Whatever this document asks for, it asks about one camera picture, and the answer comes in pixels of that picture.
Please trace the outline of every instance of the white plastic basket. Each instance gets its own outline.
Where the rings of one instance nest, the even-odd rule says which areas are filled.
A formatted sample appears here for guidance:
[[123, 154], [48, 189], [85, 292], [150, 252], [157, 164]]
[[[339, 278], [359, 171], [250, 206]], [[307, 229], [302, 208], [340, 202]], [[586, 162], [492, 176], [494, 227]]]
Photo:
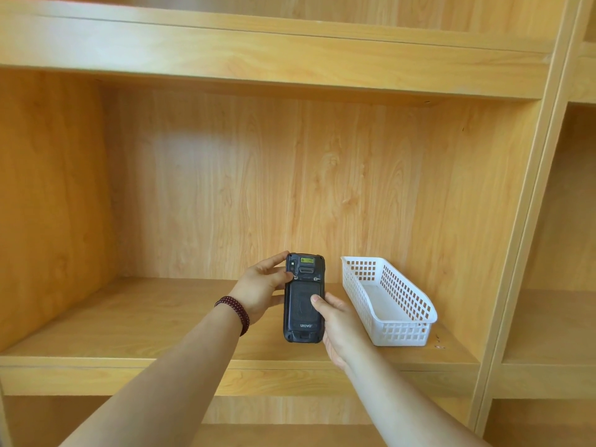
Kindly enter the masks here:
[[372, 343], [424, 346], [437, 311], [418, 287], [380, 257], [342, 257], [343, 288]]

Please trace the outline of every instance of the beaded bracelet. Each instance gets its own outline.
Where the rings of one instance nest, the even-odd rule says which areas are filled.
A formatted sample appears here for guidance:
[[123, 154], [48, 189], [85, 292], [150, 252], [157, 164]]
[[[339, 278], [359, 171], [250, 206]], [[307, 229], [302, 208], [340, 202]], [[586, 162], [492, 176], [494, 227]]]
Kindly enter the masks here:
[[242, 307], [242, 304], [240, 304], [235, 298], [232, 298], [231, 296], [224, 296], [217, 303], [215, 303], [215, 306], [213, 307], [216, 307], [221, 303], [226, 304], [232, 309], [234, 309], [234, 312], [236, 312], [236, 314], [238, 314], [238, 316], [240, 317], [240, 321], [242, 322], [242, 332], [240, 333], [240, 337], [242, 337], [244, 334], [246, 334], [246, 331], [249, 330], [249, 314], [246, 313], [246, 311]]

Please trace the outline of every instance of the black device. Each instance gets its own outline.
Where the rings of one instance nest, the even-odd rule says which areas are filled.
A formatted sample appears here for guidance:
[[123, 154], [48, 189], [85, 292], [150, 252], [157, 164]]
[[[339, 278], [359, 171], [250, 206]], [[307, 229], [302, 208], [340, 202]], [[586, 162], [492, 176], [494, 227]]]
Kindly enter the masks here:
[[288, 342], [319, 343], [325, 320], [312, 307], [310, 296], [325, 297], [325, 259], [322, 255], [290, 253], [286, 271], [294, 280], [286, 284], [284, 337]]

